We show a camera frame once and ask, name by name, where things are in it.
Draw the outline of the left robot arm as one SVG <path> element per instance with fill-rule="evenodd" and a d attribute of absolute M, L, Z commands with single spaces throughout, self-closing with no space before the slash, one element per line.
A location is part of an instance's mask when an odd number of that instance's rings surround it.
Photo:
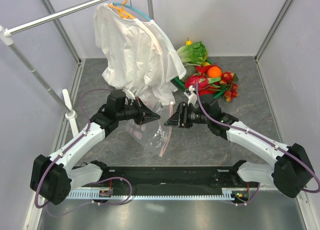
<path fill-rule="evenodd" d="M 75 168 L 75 164 L 117 129 L 119 122 L 133 120 L 136 125 L 143 125 L 160 118 L 139 97 L 128 100 L 124 91 L 111 91 L 106 103 L 88 119 L 84 129 L 72 140 L 50 156 L 39 155 L 34 160 L 30 188 L 35 192 L 35 206 L 44 207 L 39 204 L 40 196 L 58 205 L 71 191 L 84 185 L 96 183 L 106 186 L 110 175 L 103 170 L 102 163 L 93 162 L 79 168 Z"/>

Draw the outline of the green lettuce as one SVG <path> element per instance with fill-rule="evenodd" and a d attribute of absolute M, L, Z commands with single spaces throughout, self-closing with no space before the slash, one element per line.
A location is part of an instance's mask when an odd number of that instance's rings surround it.
<path fill-rule="evenodd" d="M 202 65 L 208 57 L 208 51 L 202 41 L 182 46 L 176 52 L 183 63 L 195 65 Z"/>

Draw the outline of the clear pink-dotted zip bag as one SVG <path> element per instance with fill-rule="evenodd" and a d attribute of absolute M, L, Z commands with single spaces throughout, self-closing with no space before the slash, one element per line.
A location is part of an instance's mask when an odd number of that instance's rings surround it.
<path fill-rule="evenodd" d="M 144 100 L 145 105 L 160 116 L 159 120 L 138 126 L 133 120 L 127 122 L 125 129 L 146 151 L 162 157 L 169 144 L 172 128 L 165 122 L 172 116 L 174 105 L 162 105 L 155 97 Z"/>

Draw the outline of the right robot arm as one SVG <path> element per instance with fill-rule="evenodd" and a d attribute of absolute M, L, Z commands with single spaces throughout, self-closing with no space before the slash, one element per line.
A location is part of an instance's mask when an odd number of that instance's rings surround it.
<path fill-rule="evenodd" d="M 166 126 L 191 128 L 205 124 L 211 133 L 236 143 L 262 158 L 265 164 L 240 160 L 229 174 L 233 186 L 245 182 L 272 185 L 284 195 L 295 198 L 314 179 L 319 182 L 305 149 L 295 143 L 292 146 L 272 140 L 247 127 L 236 117 L 221 110 L 217 99 L 202 95 L 199 107 L 180 102 L 174 114 L 164 123 Z"/>

